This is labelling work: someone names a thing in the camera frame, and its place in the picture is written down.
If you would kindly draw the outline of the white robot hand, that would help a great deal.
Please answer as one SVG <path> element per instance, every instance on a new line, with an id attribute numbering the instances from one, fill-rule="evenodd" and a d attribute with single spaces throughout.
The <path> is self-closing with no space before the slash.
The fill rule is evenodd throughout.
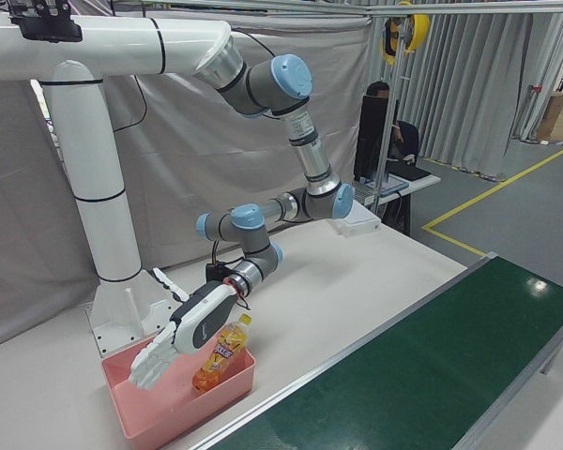
<path id="1" fill-rule="evenodd" d="M 163 330 L 135 356 L 129 381 L 144 390 L 154 387 L 180 355 L 198 352 L 223 328 L 236 299 L 235 287 L 218 280 L 208 281 L 190 294 Z"/>

